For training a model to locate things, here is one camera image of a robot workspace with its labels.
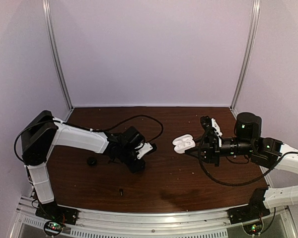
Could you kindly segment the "aluminium frame post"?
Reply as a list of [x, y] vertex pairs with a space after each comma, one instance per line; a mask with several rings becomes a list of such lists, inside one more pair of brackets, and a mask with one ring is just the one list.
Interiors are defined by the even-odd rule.
[[59, 52], [58, 52], [57, 41], [56, 41], [54, 27], [53, 27], [50, 1], [42, 0], [42, 6], [43, 6], [43, 13], [44, 13], [44, 17], [45, 17], [47, 33], [48, 33], [48, 38], [49, 38], [49, 43], [50, 43], [50, 47], [51, 47], [52, 58], [53, 58], [56, 74], [58, 77], [58, 81], [59, 81], [59, 84], [61, 87], [61, 91], [62, 91], [64, 100], [65, 100], [66, 106], [67, 106], [68, 110], [70, 111], [73, 109], [73, 105], [72, 105], [69, 91], [68, 91], [68, 88], [67, 88], [67, 85], [65, 82], [64, 73], [63, 73], [60, 56], [59, 56]]
[[261, 1], [260, 0], [253, 0], [253, 6], [251, 11], [251, 17], [250, 17], [250, 25], [249, 25], [249, 32], [248, 37], [246, 41], [246, 47], [245, 52], [243, 56], [243, 61], [239, 73], [238, 82], [235, 88], [235, 93], [230, 105], [230, 110], [236, 114], [236, 105], [239, 99], [239, 96], [242, 91], [242, 87], [246, 78], [247, 70], [249, 67], [250, 59], [251, 59], [251, 53], [254, 47], [256, 35], [257, 35], [257, 29], [259, 24], [259, 18], [260, 18], [260, 6]]

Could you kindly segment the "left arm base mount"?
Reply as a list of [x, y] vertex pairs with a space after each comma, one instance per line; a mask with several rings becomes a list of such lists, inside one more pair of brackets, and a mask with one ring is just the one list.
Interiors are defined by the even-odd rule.
[[78, 210], [60, 206], [55, 199], [52, 202], [44, 204], [38, 200], [38, 207], [36, 208], [35, 215], [63, 225], [75, 225], [78, 217]]

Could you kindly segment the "left aluminium frame post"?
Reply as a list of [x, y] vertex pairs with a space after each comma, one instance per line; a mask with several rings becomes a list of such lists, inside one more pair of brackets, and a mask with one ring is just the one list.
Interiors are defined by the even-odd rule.
[[56, 74], [58, 77], [58, 81], [59, 81], [59, 84], [61, 87], [61, 91], [62, 91], [64, 100], [65, 100], [66, 106], [67, 106], [68, 110], [70, 111], [73, 109], [73, 105], [72, 105], [69, 91], [68, 91], [68, 88], [67, 88], [67, 85], [65, 82], [64, 73], [63, 73], [60, 56], [59, 56], [59, 52], [58, 52], [57, 41], [56, 41], [54, 27], [53, 27], [50, 1], [42, 0], [42, 6], [43, 6], [43, 13], [44, 13], [44, 17], [45, 17], [47, 33], [48, 33], [48, 38], [49, 38], [49, 43], [50, 43], [50, 47], [51, 47], [52, 58], [53, 58]]

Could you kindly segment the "black round cap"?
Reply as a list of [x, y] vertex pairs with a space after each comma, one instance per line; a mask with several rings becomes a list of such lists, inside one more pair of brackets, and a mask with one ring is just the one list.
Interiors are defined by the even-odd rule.
[[86, 160], [86, 163], [88, 166], [96, 166], [97, 165], [97, 159], [95, 157], [88, 157]]

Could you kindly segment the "white earbud charging case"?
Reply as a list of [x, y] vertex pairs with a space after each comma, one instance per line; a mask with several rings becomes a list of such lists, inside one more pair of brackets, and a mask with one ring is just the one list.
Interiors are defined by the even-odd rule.
[[193, 140], [193, 136], [190, 134], [185, 134], [175, 138], [172, 141], [172, 144], [174, 146], [174, 151], [178, 154], [184, 154], [186, 150], [196, 146], [196, 143]]

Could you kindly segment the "right aluminium frame post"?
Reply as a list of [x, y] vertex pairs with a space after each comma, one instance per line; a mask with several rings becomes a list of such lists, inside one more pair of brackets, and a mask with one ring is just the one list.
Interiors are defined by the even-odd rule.
[[261, 1], [260, 0], [253, 0], [253, 6], [251, 11], [251, 17], [250, 17], [250, 25], [249, 25], [249, 32], [248, 37], [246, 41], [246, 47], [245, 52], [243, 56], [243, 61], [239, 73], [238, 82], [235, 88], [235, 93], [230, 105], [230, 110], [236, 114], [236, 105], [239, 99], [239, 96], [242, 91], [242, 87], [246, 78], [247, 70], [249, 67], [250, 59], [251, 59], [251, 53], [254, 47], [256, 35], [257, 35], [257, 29], [259, 24], [259, 18], [260, 18], [260, 6]]

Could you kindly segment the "left circuit board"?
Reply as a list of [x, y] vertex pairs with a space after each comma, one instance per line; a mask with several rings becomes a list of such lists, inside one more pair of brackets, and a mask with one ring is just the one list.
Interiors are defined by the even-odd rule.
[[47, 221], [43, 226], [43, 231], [48, 236], [58, 236], [64, 229], [64, 225], [55, 221]]

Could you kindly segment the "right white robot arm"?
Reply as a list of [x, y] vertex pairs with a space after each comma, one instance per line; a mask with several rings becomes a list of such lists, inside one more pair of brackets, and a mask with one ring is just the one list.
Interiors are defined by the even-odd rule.
[[[261, 137], [262, 119], [259, 116], [249, 112], [239, 113], [234, 136], [228, 138], [222, 137], [214, 118], [203, 116], [200, 123], [204, 134], [197, 139], [189, 134], [180, 137], [174, 151], [197, 158], [205, 175], [215, 183], [231, 187], [246, 186], [259, 181], [274, 169], [298, 174], [298, 149], [277, 139]], [[267, 171], [246, 182], [229, 183], [214, 178], [204, 166], [205, 163], [218, 166], [221, 157], [229, 156], [244, 156], [248, 161], [267, 168]]]

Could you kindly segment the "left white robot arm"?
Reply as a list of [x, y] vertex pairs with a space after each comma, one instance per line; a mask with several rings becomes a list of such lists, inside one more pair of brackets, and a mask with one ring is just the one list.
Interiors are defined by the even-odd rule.
[[49, 179], [47, 161], [55, 146], [67, 146], [88, 150], [96, 154], [118, 159], [130, 172], [145, 169], [144, 155], [154, 146], [133, 126], [123, 133], [84, 128], [64, 122], [50, 111], [42, 111], [20, 134], [22, 157], [28, 169], [42, 212], [50, 220], [61, 216], [61, 208], [55, 203]]

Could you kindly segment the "aluminium front rail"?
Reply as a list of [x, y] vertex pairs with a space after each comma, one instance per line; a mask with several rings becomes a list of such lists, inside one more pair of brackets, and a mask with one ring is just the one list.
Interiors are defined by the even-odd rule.
[[[50, 238], [46, 219], [35, 215], [32, 197], [20, 198], [8, 238]], [[228, 208], [175, 213], [117, 213], [78, 209], [76, 224], [66, 224], [56, 238], [298, 238], [288, 207], [276, 208], [271, 226], [248, 235], [245, 223], [232, 224]]]

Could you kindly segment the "circuit board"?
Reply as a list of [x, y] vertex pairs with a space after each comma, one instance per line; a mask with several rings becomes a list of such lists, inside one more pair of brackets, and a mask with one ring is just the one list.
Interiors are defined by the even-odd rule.
[[255, 221], [243, 224], [244, 232], [249, 236], [255, 236], [263, 231], [263, 222]]
[[64, 229], [64, 225], [55, 221], [47, 221], [43, 226], [43, 231], [48, 236], [58, 236]]

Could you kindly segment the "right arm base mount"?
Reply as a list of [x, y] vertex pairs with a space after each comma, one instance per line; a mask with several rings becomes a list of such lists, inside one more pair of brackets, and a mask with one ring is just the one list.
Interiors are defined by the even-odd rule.
[[257, 188], [252, 193], [247, 205], [228, 209], [230, 223], [244, 223], [270, 215], [270, 209], [264, 205], [264, 194], [267, 190], [267, 188]]

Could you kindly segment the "right circuit board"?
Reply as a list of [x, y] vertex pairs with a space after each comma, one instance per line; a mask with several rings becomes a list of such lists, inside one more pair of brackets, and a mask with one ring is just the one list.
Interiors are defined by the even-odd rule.
[[263, 231], [263, 222], [255, 221], [243, 224], [244, 232], [249, 236], [255, 236]]

